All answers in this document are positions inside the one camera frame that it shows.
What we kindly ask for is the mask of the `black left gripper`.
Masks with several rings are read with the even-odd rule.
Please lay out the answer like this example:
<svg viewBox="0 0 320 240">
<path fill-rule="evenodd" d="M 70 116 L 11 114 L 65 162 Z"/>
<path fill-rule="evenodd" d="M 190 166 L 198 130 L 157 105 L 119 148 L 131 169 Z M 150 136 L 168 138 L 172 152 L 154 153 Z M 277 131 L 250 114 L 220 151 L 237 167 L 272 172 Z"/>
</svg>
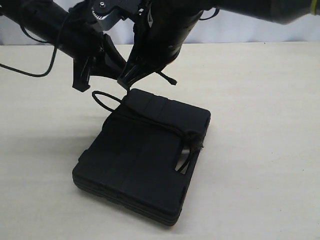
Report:
<svg viewBox="0 0 320 240">
<path fill-rule="evenodd" d="M 73 59 L 72 87 L 77 91 L 90 88 L 90 75 L 118 78 L 127 63 L 107 33 L 84 22 L 67 23 L 67 54 Z"/>
</svg>

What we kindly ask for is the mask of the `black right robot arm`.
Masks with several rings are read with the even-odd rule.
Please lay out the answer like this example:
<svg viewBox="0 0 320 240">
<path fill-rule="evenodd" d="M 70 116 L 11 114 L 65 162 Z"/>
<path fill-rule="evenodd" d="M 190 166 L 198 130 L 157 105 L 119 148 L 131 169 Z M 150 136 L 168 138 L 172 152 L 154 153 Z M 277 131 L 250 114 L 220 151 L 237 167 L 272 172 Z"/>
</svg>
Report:
<svg viewBox="0 0 320 240">
<path fill-rule="evenodd" d="M 175 61 L 204 12 L 230 13 L 278 25 L 320 15 L 318 0 L 148 0 L 133 25 L 134 41 L 117 81 L 125 89 Z"/>
</svg>

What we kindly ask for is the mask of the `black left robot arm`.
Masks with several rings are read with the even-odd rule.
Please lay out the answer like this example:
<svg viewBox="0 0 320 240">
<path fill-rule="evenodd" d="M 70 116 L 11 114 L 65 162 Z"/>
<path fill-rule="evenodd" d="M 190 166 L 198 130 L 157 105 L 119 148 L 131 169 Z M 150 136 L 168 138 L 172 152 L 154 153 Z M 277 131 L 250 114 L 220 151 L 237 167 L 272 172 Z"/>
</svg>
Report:
<svg viewBox="0 0 320 240">
<path fill-rule="evenodd" d="M 0 14 L 19 24 L 25 35 L 33 33 L 38 42 L 54 47 L 48 69 L 30 73 L 2 64 L 1 67 L 34 78 L 47 76 L 56 54 L 62 51 L 73 59 L 72 87 L 80 92 L 90 88 L 90 76 L 117 80 L 126 61 L 111 37 L 99 30 L 91 13 L 93 2 L 83 0 L 63 9 L 52 0 L 2 0 Z"/>
</svg>

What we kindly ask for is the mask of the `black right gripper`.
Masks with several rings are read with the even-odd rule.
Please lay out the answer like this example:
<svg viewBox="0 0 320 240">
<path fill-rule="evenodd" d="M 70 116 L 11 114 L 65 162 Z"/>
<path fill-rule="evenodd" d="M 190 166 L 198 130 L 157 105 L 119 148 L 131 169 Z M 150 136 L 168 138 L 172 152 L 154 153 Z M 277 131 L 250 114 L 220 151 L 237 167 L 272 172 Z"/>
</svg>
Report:
<svg viewBox="0 0 320 240">
<path fill-rule="evenodd" d="M 134 23 L 134 45 L 117 83 L 131 88 L 137 81 L 163 70 L 179 55 L 190 33 L 186 14 L 143 14 Z"/>
</svg>

